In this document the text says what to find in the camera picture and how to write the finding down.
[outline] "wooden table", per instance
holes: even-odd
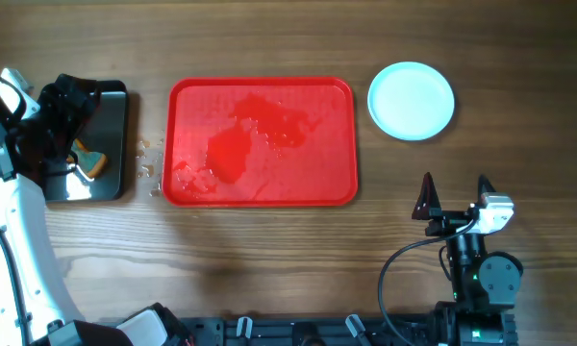
[[[17,2],[61,1],[8,1]],[[462,210],[485,173],[515,202],[510,226],[488,246],[525,265],[515,309],[521,344],[577,345],[577,2],[85,3],[0,6],[0,69],[16,67],[40,87],[65,72],[119,79],[133,92],[124,196],[47,210],[62,274],[87,320],[157,301],[180,316],[375,315],[383,262],[424,237],[425,224],[411,220],[423,174],[432,172],[446,209]],[[431,140],[395,140],[369,117],[369,83],[401,61],[432,65],[454,88],[453,121]],[[338,76],[354,89],[353,203],[189,210],[150,196],[159,179],[137,173],[143,164],[162,169],[154,159],[178,80],[290,75]],[[392,311],[452,299],[438,248],[392,267]]]

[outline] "round plate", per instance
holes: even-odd
[[[387,134],[422,140],[439,133],[455,108],[449,83],[434,68],[399,62],[382,70],[369,88],[367,107]]]

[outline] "wooden surface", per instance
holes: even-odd
[[[431,64],[454,88],[452,123],[432,140],[395,140],[368,115],[372,78],[401,61]],[[5,6],[5,65],[37,86],[65,72],[120,79],[136,94],[124,197],[47,210],[66,285],[90,321],[157,301],[180,316],[376,314],[384,260],[423,238],[425,224],[410,218],[423,174],[432,172],[443,206],[459,210],[485,173],[515,202],[516,217],[488,246],[525,265],[515,309],[521,344],[577,345],[577,2]],[[154,159],[178,80],[284,75],[334,75],[353,87],[354,203],[186,210],[150,196],[158,178],[136,175],[142,164],[162,169]],[[391,310],[425,312],[452,299],[437,249],[411,251],[393,266]]]

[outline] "white plate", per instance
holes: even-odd
[[[455,108],[449,83],[434,68],[399,62],[382,70],[369,88],[367,107],[387,134],[422,140],[439,133]]]

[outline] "red tray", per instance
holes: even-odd
[[[344,81],[190,78],[171,90],[163,194],[172,204],[338,206],[356,192],[353,94]]]

